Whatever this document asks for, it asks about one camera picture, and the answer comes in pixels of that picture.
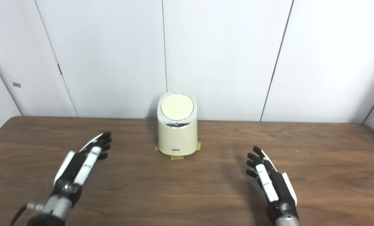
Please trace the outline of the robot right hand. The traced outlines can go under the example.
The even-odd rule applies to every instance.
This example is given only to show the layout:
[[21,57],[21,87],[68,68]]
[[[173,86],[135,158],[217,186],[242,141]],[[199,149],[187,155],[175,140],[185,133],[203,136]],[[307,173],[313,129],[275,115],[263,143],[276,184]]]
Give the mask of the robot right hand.
[[274,226],[299,226],[297,196],[287,173],[280,173],[271,159],[259,147],[247,153],[250,169],[246,175],[255,179],[265,194],[266,215]]

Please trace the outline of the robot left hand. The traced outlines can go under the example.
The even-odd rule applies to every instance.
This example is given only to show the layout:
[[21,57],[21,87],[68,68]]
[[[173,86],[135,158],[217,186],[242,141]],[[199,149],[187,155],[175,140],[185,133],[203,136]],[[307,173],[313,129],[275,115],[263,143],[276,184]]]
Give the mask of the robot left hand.
[[95,163],[108,157],[111,142],[111,132],[104,132],[91,139],[80,151],[70,151],[55,176],[50,196],[68,198],[74,207]]

